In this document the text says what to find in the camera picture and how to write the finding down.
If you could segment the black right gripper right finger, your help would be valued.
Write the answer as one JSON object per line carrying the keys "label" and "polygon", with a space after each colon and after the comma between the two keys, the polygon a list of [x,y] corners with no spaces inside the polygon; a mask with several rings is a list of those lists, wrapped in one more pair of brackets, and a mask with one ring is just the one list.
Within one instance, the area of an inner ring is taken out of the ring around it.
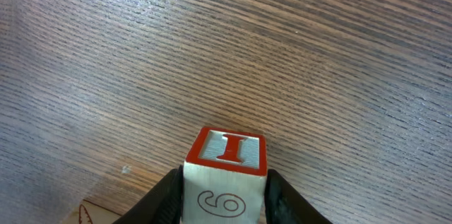
{"label": "black right gripper right finger", "polygon": [[332,224],[274,169],[268,170],[264,204],[267,224]]}

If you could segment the red letter I block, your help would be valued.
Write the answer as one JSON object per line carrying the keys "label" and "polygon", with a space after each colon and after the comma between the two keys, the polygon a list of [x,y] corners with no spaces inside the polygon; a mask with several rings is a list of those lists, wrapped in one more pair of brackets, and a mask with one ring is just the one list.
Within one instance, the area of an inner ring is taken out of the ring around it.
{"label": "red letter I block", "polygon": [[203,127],[183,164],[182,222],[259,222],[267,174],[264,136]]}

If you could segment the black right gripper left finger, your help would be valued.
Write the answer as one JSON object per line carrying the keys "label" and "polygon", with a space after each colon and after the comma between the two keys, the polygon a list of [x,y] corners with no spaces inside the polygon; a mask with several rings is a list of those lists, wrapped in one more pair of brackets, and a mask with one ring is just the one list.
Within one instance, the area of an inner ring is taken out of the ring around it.
{"label": "black right gripper left finger", "polygon": [[170,170],[135,206],[113,224],[180,224],[183,166]]}

